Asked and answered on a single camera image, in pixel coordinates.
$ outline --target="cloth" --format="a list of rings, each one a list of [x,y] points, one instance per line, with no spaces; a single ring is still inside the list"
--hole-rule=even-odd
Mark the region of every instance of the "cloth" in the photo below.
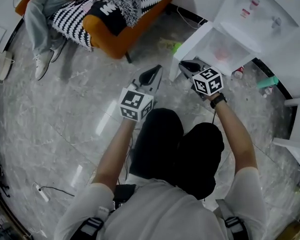
[[[65,4],[50,18],[54,29],[89,51],[92,50],[91,36],[83,28],[83,19],[92,3],[93,0],[74,0]]]
[[[87,14],[100,18],[109,31],[118,36],[126,27],[133,27],[139,18],[162,0],[94,0]]]
[[[139,182],[139,187],[108,217],[97,240],[228,239],[224,220],[204,208],[194,196],[166,182],[132,178],[129,181]],[[54,239],[69,240],[86,219],[97,216],[99,207],[110,209],[112,198],[113,193],[103,184],[87,186],[59,221]],[[261,239],[266,211],[257,169],[241,169],[225,201],[244,221],[250,240]]]
[[[205,122],[183,134],[174,111],[152,110],[131,153],[130,173],[164,180],[201,200],[215,187],[214,175],[224,150],[222,133],[217,126]]]
[[[51,38],[47,18],[71,0],[30,0],[24,15],[26,29],[33,45],[34,55],[56,48],[62,39]]]

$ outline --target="black watch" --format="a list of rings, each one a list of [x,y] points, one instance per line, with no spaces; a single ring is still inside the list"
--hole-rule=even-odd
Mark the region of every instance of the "black watch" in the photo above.
[[[220,95],[216,98],[214,98],[213,100],[211,100],[210,102],[210,106],[211,108],[215,108],[215,106],[220,102],[220,101],[225,101],[226,102],[226,98],[224,97],[223,93],[220,92]]]

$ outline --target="white sneaker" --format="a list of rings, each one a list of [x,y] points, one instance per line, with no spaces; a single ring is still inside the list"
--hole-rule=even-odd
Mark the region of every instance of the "white sneaker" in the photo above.
[[[66,43],[66,38],[63,37],[63,41],[62,43],[59,45],[59,47],[57,47],[56,49],[52,49],[54,51],[54,54],[53,54],[53,57],[51,59],[51,62],[54,62],[57,60],[57,58],[60,56],[61,54],[61,51]]]
[[[53,53],[54,52],[52,50],[48,50],[35,56],[35,60],[36,60],[35,79],[36,80],[40,80],[48,70]]]

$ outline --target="power strip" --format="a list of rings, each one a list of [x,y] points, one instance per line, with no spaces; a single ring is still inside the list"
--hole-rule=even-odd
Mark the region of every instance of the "power strip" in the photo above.
[[[40,186],[36,184],[36,189],[38,190],[38,192],[40,193],[40,195],[43,197],[43,199],[45,200],[45,202],[48,202],[50,199],[48,198],[48,196],[43,192],[43,190],[40,189]]]

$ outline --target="seated person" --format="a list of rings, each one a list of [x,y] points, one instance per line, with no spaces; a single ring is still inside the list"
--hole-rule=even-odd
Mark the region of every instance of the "seated person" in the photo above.
[[[135,127],[134,121],[124,119],[93,183],[75,197],[60,219],[55,240],[261,239],[266,211],[251,138],[223,99],[218,100],[215,110],[235,157],[234,181],[222,204],[236,219],[225,214],[224,205],[219,204],[213,213],[199,201],[215,187],[214,174],[224,149],[220,130],[203,122],[183,136],[177,114],[160,108],[148,114],[131,155],[126,184],[136,184],[132,196],[111,213],[113,193]],[[87,229],[102,227],[97,235],[87,237],[81,235],[82,225],[88,225]]]
[[[30,0],[27,5],[24,19],[36,59],[36,80],[44,76],[50,62],[58,58],[66,42],[60,33],[51,37],[47,18],[70,1],[72,0]]]

